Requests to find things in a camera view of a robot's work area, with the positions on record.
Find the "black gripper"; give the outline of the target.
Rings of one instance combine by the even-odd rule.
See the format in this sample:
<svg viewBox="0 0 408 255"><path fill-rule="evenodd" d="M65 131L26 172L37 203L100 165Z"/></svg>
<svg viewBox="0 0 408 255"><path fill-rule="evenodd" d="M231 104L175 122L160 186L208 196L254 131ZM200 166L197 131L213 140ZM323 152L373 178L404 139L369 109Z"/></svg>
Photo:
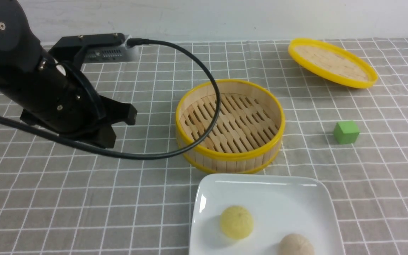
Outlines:
<svg viewBox="0 0 408 255"><path fill-rule="evenodd" d="M23 108L20 120L60 137L113 148L112 125L134 125L137 110L101 96L72 62L53 57L3 58L0 92Z"/></svg>

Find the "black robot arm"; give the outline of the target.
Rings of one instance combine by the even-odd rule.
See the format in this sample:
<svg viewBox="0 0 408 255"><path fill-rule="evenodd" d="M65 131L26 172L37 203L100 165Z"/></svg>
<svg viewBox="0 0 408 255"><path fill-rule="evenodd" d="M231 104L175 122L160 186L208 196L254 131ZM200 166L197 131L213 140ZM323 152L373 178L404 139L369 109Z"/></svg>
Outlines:
<svg viewBox="0 0 408 255"><path fill-rule="evenodd" d="M112 125L134 125L137 110L99 95L81 72L89 51L123 46L122 33L62 37L45 50L16 0L0 0L0 92L23 108L20 119L63 138L113 148Z"/></svg>

